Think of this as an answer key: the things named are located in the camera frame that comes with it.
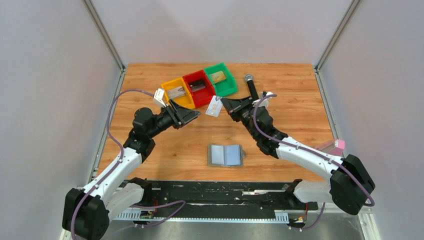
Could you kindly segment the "grey card holder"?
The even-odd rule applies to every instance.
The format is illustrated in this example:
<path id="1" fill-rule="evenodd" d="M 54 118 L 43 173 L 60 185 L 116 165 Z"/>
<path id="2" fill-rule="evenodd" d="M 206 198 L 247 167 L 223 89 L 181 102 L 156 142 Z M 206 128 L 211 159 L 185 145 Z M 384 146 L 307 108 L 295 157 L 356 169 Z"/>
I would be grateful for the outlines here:
<path id="1" fill-rule="evenodd" d="M 242 167 L 246 152 L 239 144 L 207 147 L 207 165 L 210 167 Z"/>

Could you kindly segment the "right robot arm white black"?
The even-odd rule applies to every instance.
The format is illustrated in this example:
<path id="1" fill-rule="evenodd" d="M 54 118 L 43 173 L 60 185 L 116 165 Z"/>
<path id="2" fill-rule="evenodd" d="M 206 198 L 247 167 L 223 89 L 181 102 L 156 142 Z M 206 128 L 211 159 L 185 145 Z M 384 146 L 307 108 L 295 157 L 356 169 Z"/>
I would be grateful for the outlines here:
<path id="1" fill-rule="evenodd" d="M 371 194 L 376 185 L 361 160 L 353 154 L 342 157 L 323 152 L 278 130 L 263 105 L 274 96 L 265 92 L 257 100 L 223 97 L 221 102 L 231 119 L 243 124 L 262 153 L 295 163 L 323 178 L 316 184 L 300 180 L 285 195 L 286 204 L 298 209 L 308 202 L 333 203 L 350 215 L 357 215 L 363 207 L 374 207 Z"/>

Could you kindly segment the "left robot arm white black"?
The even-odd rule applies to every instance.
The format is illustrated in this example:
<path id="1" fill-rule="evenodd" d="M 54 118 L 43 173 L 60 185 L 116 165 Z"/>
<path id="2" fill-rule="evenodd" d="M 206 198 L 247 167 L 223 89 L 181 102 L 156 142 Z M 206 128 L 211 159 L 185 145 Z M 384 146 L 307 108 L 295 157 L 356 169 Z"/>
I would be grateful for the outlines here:
<path id="1" fill-rule="evenodd" d="M 155 136 L 169 128 L 180 129 L 200 114 L 173 100 L 163 105 L 158 114 L 148 107 L 138 109 L 128 138 L 112 163 L 84 187 L 72 188 L 66 194 L 62 228 L 73 237 L 100 240 L 121 212 L 136 203 L 149 206 L 153 201 L 149 182 L 135 177 L 123 189 L 119 190 L 119 186 L 152 153 Z"/>

